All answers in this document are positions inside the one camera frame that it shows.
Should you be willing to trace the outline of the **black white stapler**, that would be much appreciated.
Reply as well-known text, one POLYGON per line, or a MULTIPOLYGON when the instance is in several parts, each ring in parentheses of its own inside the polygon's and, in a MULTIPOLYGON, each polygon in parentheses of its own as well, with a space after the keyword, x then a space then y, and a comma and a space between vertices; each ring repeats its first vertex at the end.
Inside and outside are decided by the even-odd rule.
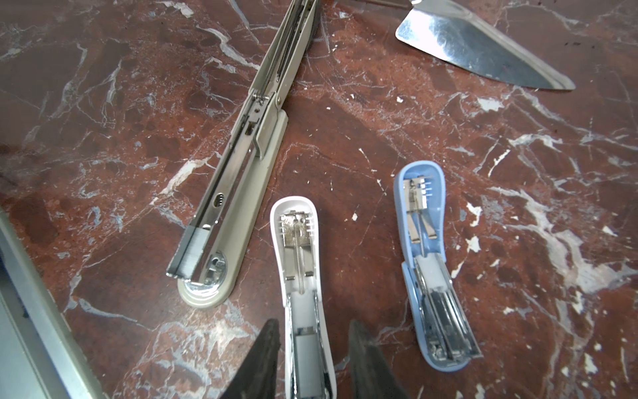
POLYGON ((287 129, 288 116, 282 105, 312 44, 321 8, 319 1, 289 5, 217 170, 187 225, 210 230, 192 279, 176 279, 179 296, 193 308, 216 307, 234 289, 287 129))

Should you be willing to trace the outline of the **small white stapler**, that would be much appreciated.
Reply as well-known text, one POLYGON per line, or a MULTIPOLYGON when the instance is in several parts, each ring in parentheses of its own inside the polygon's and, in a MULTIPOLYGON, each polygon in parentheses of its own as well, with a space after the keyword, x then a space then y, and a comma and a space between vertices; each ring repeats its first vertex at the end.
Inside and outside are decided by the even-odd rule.
POLYGON ((271 209, 270 227, 285 313, 285 395, 336 398, 322 302, 317 209, 306 197, 284 197, 271 209))

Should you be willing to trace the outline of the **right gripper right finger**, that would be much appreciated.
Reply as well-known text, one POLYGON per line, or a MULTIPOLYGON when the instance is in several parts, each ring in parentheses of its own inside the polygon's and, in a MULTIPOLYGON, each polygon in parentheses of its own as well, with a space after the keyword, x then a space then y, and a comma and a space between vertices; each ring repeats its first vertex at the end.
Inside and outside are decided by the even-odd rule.
POLYGON ((375 339, 359 320, 349 326, 348 351, 354 398, 407 398, 375 339))

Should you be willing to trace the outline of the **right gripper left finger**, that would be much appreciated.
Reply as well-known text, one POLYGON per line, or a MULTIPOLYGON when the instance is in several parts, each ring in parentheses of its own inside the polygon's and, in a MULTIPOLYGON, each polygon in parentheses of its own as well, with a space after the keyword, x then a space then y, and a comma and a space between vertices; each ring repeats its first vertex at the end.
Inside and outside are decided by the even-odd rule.
POLYGON ((279 322, 269 319, 221 398, 274 398, 280 347, 279 322))

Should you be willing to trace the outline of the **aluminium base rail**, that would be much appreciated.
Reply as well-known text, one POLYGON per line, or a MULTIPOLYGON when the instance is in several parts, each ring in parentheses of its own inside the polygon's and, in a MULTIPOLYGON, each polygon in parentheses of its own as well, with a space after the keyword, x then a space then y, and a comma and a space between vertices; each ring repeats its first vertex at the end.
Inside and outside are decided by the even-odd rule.
POLYGON ((5 212, 1 213, 1 397, 107 397, 5 212))

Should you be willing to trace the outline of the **grey staple strip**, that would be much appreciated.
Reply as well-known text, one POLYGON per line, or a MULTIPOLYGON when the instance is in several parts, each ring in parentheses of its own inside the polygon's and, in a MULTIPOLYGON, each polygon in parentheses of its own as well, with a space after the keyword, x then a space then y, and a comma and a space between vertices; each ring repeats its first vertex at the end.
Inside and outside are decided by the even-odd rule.
POLYGON ((191 280, 209 237, 209 229, 189 225, 166 269, 166 275, 174 279, 191 280))

